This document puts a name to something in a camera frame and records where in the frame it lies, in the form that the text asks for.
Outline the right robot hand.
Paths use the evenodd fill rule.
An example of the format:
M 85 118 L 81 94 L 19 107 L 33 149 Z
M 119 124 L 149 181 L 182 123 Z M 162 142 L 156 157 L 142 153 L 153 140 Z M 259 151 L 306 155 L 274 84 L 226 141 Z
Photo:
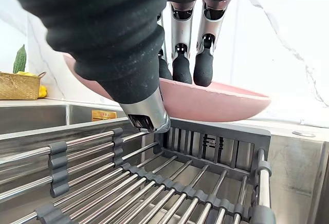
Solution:
M 47 28 L 49 46 L 75 59 L 142 132 L 165 133 L 160 79 L 208 86 L 231 0 L 18 0 Z

